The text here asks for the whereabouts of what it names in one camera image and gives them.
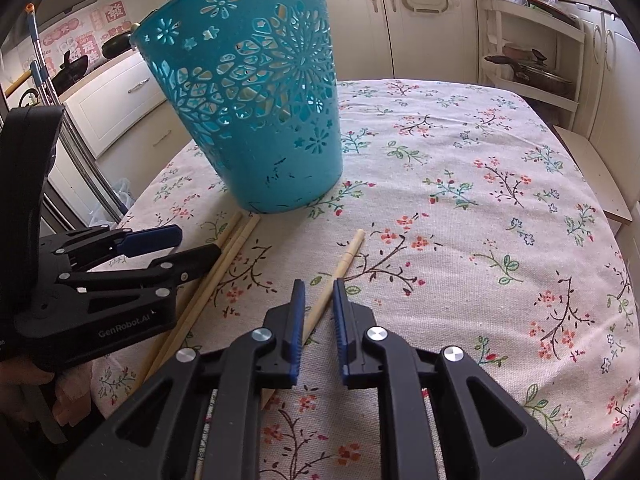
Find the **person's left hand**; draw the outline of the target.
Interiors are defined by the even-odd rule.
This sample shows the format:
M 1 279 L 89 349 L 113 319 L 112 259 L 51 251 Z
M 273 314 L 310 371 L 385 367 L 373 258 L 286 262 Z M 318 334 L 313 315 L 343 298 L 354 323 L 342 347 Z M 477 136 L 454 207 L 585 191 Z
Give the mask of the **person's left hand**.
M 19 422 L 50 413 L 58 426 L 75 427 L 91 412 L 91 379 L 91 363 L 55 377 L 27 358 L 2 361 L 1 413 Z

